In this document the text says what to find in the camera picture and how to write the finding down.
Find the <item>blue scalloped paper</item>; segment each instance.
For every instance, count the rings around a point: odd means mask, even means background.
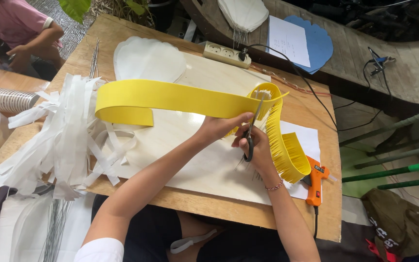
[[[334,51],[332,40],[327,31],[317,24],[311,25],[310,21],[303,20],[296,15],[287,16],[284,21],[305,28],[306,48],[308,49],[311,67],[294,64],[310,74],[316,73],[329,60]]]

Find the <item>bracelet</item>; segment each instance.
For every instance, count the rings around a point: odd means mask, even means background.
[[[281,183],[277,184],[277,186],[275,186],[273,188],[267,188],[267,187],[265,187],[265,188],[266,188],[266,190],[274,190],[274,189],[282,187],[283,184],[284,184],[284,180],[282,179]]]

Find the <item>wooden bench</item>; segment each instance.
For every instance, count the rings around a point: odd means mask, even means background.
[[[197,0],[181,2],[209,41],[228,47],[234,45],[233,29],[224,19],[218,7],[218,0],[203,0],[202,4]],[[324,28],[331,37],[334,46],[332,57],[317,73],[305,73],[306,77],[329,85],[333,94],[383,109],[388,115],[408,117],[419,112],[419,41],[385,42],[282,0],[264,0],[264,3],[270,15],[280,19],[296,15]],[[268,26],[269,21],[266,20],[251,32],[247,45],[266,44]],[[245,46],[235,44],[238,50]],[[367,92],[368,84],[362,72],[365,62],[372,59],[367,47],[381,57],[391,56],[396,59],[393,63],[387,63],[385,69],[387,83],[393,96],[392,104],[389,103],[389,92],[382,73],[367,75],[371,84],[371,90]],[[249,55],[255,62],[293,72],[285,60],[266,53],[264,47],[250,48]],[[366,69],[367,72],[371,72],[374,67],[370,63]]]

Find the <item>power strip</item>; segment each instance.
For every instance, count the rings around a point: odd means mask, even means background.
[[[251,64],[251,58],[246,54],[245,61],[242,61],[238,57],[239,53],[240,51],[232,48],[206,41],[203,57],[247,69]]]

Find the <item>fabric bag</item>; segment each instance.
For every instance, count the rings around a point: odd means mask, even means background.
[[[385,262],[386,249],[400,257],[419,254],[419,206],[392,191],[376,188],[361,200],[376,230],[375,244]]]

